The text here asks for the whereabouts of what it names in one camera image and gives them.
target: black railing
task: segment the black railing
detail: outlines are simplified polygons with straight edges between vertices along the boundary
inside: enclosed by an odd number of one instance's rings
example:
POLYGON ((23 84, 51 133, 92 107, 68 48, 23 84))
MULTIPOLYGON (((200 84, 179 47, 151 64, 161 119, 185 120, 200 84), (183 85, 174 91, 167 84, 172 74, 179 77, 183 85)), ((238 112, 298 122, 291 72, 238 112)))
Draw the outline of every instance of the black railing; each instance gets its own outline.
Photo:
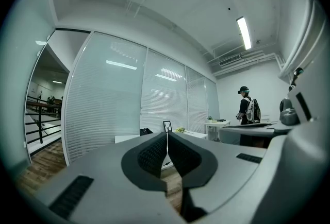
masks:
POLYGON ((42 121, 41 119, 41 116, 42 115, 53 115, 54 112, 51 112, 51 113, 43 113, 42 112, 42 108, 53 108, 53 109, 59 109, 61 110, 62 108, 62 105, 50 105, 50 104, 44 104, 44 103, 41 103, 41 102, 35 102, 35 101, 27 101, 26 102, 26 106, 30 106, 30 107, 36 107, 38 109, 38 113, 25 113, 25 115, 38 115, 38 121, 37 122, 33 122, 33 123, 25 123, 25 125, 31 125, 31 124, 37 124, 39 129, 38 130, 34 130, 34 131, 30 131, 30 132, 27 132, 26 135, 29 135, 29 134, 32 134, 32 133, 36 133, 36 132, 39 132, 39 138, 36 138, 36 139, 33 139, 31 141, 28 141, 27 143, 33 143, 35 141, 38 141, 40 140, 40 143, 42 144, 43 143, 43 138, 47 137, 47 136, 50 136, 52 134, 55 134, 57 132, 60 132, 61 130, 58 130, 58 131, 55 131, 55 132, 52 132, 52 133, 47 133, 46 130, 48 129, 52 129, 52 128, 55 128, 55 127, 58 127, 58 126, 61 126, 60 124, 59 125, 54 125, 54 126, 51 126, 49 128, 42 128, 42 124, 43 123, 46 123, 46 122, 55 122, 55 121, 58 121, 58 120, 61 120, 61 119, 51 119, 51 120, 44 120, 42 121), (42 131, 44 131, 46 133, 45 136, 42 136, 42 131))
MULTIPOLYGON (((51 106, 51 105, 56 105, 56 106, 60 106, 61 104, 59 103, 55 103, 52 101, 52 103, 50 104, 49 102, 47 102, 46 100, 43 100, 43 99, 38 99, 38 98, 34 98, 34 97, 31 97, 31 96, 27 96, 27 100, 29 102, 36 102, 36 103, 42 103, 44 102, 45 104, 47 104, 47 106, 44 106, 42 108, 42 112, 47 112, 48 111, 48 107, 51 106)), ((26 106, 27 109, 30 109, 30 110, 33 110, 33 111, 38 111, 38 108, 39 106, 32 106, 32 105, 27 105, 26 106)), ((60 113, 56 113, 54 111, 54 113, 47 113, 48 115, 51 115, 53 117, 59 117, 60 116, 60 113)))

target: wooden floor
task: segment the wooden floor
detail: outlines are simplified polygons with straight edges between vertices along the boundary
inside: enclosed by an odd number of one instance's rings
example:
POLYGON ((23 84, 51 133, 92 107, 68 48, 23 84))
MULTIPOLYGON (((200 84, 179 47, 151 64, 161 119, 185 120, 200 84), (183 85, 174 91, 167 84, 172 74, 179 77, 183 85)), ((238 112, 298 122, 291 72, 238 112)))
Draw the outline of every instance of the wooden floor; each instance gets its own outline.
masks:
MULTIPOLYGON (((48 146, 32 156, 32 164, 21 173, 17 187, 29 195, 33 195, 50 178, 66 167, 62 141, 48 146)), ((174 167, 161 172, 161 179, 167 183, 167 199, 178 212, 182 202, 182 181, 174 167)))
POLYGON ((33 195, 44 183, 67 165, 62 141, 59 140, 31 157, 32 164, 21 173, 16 184, 27 194, 33 195))

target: window blinds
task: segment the window blinds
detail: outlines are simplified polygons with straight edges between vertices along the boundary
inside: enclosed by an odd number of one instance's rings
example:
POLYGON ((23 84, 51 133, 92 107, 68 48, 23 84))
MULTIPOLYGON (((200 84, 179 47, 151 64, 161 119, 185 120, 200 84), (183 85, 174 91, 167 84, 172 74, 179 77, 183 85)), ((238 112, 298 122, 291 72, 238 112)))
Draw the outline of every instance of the window blinds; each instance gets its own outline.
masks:
POLYGON ((208 116, 212 116, 213 119, 220 119, 217 85, 208 78, 205 78, 205 86, 208 103, 208 116))
POLYGON ((115 135, 139 134, 145 55, 145 47, 93 34, 75 67, 65 104, 70 163, 114 143, 115 135))
POLYGON ((187 129, 187 88, 185 67, 149 49, 143 79, 141 128, 164 131, 163 121, 172 130, 187 129))
POLYGON ((204 133, 208 116, 204 76, 186 67, 188 92, 188 129, 204 133))

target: picture frame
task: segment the picture frame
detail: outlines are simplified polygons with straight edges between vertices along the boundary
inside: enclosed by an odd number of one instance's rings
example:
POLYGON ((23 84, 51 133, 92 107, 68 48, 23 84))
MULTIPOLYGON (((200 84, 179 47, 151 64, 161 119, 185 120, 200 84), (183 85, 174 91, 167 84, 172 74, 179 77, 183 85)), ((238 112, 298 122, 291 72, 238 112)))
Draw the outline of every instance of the picture frame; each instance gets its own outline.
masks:
POLYGON ((172 131, 171 121, 169 121, 169 120, 163 121, 163 126, 164 126, 164 131, 165 132, 172 131))

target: backpack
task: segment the backpack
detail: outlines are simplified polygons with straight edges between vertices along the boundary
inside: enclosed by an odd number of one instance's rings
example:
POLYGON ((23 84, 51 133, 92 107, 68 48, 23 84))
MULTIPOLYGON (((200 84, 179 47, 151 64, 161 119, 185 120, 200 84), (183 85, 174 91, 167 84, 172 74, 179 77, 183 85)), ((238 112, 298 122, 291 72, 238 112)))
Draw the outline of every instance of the backpack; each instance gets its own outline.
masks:
POLYGON ((247 104, 247 110, 245 112, 247 120, 253 123, 259 123, 261 120, 261 111, 259 108, 258 101, 256 99, 250 100, 249 98, 244 98, 249 103, 247 104))

